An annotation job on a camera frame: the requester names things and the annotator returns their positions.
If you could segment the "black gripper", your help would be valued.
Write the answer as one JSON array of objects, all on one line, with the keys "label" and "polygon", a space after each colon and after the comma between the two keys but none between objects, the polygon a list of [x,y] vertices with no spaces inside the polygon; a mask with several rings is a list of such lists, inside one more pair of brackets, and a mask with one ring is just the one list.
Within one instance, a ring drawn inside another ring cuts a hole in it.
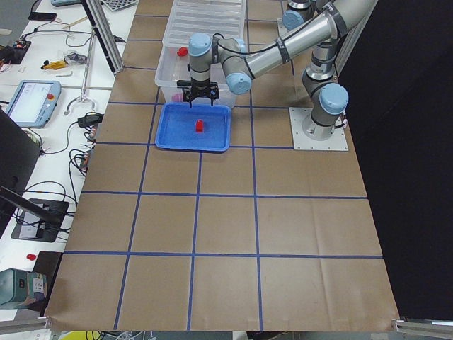
[{"label": "black gripper", "polygon": [[183,101],[189,103],[192,107],[192,102],[196,98],[208,98],[211,106],[219,99],[219,87],[217,82],[196,81],[194,79],[178,80],[176,85],[183,90]]}]

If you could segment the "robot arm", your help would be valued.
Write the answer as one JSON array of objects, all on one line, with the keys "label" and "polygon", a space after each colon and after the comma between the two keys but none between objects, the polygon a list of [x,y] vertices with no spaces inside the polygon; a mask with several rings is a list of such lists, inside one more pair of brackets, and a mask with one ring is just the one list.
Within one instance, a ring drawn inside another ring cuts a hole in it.
[{"label": "robot arm", "polygon": [[183,100],[219,98],[217,83],[210,79],[210,67],[220,64],[230,92],[241,95],[251,89],[252,81],[270,70],[288,63],[311,49],[311,62],[302,75],[302,83],[314,107],[304,119],[304,134],[313,140],[327,140],[340,126],[349,95],[333,81],[338,41],[355,28],[372,11],[372,1],[291,1],[292,8],[314,7],[317,14],[299,24],[289,25],[284,35],[277,37],[262,50],[249,52],[243,41],[225,38],[219,33],[209,36],[193,34],[188,43],[189,80],[179,80]]}]

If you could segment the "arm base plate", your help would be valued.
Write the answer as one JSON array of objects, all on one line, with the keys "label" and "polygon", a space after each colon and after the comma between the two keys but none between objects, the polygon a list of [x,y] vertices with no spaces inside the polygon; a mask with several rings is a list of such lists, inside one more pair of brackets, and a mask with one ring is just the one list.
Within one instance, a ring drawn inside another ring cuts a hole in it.
[{"label": "arm base plate", "polygon": [[317,125],[311,116],[312,108],[289,107],[294,149],[297,151],[347,152],[349,150],[340,117],[334,125]]}]

